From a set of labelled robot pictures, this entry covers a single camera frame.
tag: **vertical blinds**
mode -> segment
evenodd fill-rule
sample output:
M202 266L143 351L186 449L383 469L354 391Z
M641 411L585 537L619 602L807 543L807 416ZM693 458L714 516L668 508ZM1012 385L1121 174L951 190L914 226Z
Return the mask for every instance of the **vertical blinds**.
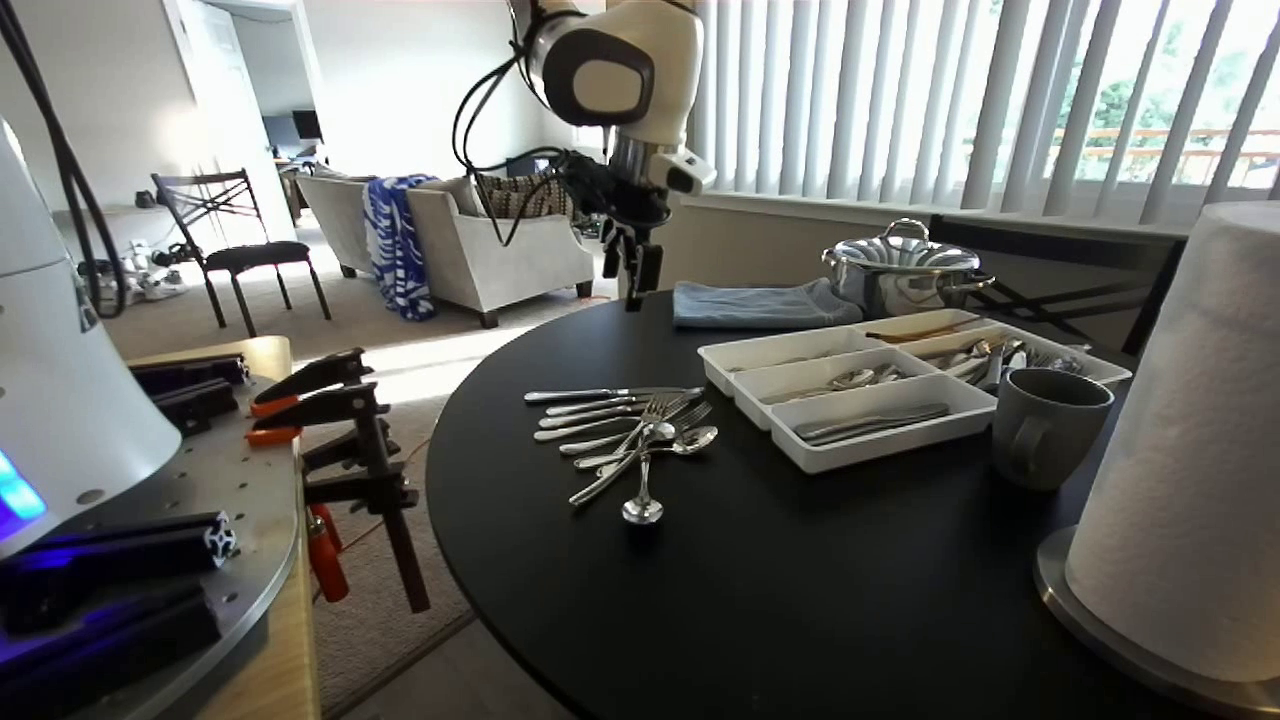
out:
M1280 0L700 0L700 16L693 144L714 192L1121 226L1280 192Z

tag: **round black table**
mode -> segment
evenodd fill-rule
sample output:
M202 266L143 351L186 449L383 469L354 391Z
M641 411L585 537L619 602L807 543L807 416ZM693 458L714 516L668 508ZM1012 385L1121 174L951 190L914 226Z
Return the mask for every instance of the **round black table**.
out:
M580 718L1198 718L1117 673L1035 602L1060 502L1005 489L990 438L804 476L714 391L719 445L656 469L659 532L619 480L585 512L529 388L703 385L647 297L554 321L450 402L430 459L445 561L495 640Z

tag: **blue light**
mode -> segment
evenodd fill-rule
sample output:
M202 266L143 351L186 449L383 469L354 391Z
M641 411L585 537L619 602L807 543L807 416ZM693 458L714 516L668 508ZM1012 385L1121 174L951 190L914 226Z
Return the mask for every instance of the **blue light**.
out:
M37 522L45 516L45 502L32 493L32 484L7 465L7 458L0 454L0 504L7 504L7 512L16 522Z

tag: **black cable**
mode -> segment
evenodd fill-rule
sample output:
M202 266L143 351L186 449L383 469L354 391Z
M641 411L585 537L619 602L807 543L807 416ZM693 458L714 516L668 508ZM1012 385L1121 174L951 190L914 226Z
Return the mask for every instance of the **black cable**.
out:
M45 77L41 77L41 63L37 63L37 54L13 11L13 0L0 0L0 38L16 60L16 67L25 72L25 86L45 116L45 127L48 127L48 144L52 144L52 156L58 156L58 174L61 174L61 186L64 186L64 199L70 199L70 217L75 226L75 239L82 239L82 256L84 256L84 280L90 280L90 300L95 308L95 315L111 321L124 314L124 293L128 293L128 278L124 278L124 266L119 266L119 252L116 252L116 239L111 239L111 227L108 227L108 217L100 212L93 190L90 190L90 177L72 154L72 141L64 135L61 119L58 119L58 110L48 100L48 89L45 89ZM84 209L93 217L93 227L108 252L108 267L111 267L111 280L116 280L116 308L104 308L104 297L100 297L100 278L95 278L95 256L93 256L93 246L90 246L90 227L84 227Z

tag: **paper towel roll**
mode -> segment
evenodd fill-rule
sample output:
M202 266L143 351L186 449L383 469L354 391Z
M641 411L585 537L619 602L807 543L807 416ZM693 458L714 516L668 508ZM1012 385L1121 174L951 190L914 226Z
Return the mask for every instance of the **paper towel roll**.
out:
M1066 571L1198 676L1280 676L1280 204L1192 227Z

